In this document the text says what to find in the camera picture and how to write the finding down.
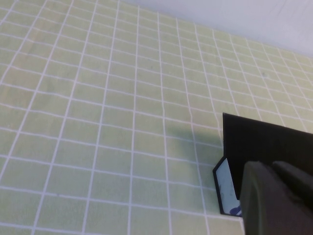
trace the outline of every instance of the white wall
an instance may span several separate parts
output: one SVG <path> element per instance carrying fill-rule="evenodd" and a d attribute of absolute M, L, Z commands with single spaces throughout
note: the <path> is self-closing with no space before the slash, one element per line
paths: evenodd
<path fill-rule="evenodd" d="M 313 56 L 313 0 L 125 0 Z"/>

